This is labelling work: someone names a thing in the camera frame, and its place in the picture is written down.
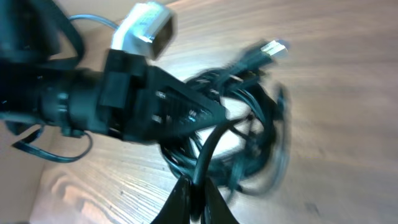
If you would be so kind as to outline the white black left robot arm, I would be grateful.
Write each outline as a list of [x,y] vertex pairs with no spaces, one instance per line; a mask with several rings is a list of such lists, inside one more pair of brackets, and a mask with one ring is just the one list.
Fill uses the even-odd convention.
[[81,35],[53,1],[1,2],[1,119],[123,141],[187,136],[226,121],[225,107],[147,60],[108,51],[102,72],[79,67]]

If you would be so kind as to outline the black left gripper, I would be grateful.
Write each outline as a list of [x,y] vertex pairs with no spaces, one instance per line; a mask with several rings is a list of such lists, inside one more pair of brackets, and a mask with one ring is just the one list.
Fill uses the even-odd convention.
[[85,131],[123,141],[162,141],[227,120],[226,108],[142,56],[108,52],[103,72],[39,68],[40,118],[64,136]]

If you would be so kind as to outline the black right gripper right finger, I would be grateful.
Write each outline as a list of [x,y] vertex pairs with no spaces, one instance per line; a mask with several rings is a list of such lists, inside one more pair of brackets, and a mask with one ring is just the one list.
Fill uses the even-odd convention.
[[239,224],[210,178],[205,180],[204,224]]

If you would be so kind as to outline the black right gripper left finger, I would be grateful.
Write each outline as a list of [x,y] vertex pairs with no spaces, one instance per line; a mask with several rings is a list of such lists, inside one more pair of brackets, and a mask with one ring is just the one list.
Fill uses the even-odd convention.
[[151,224],[189,224],[191,209],[191,181],[180,177],[164,206]]

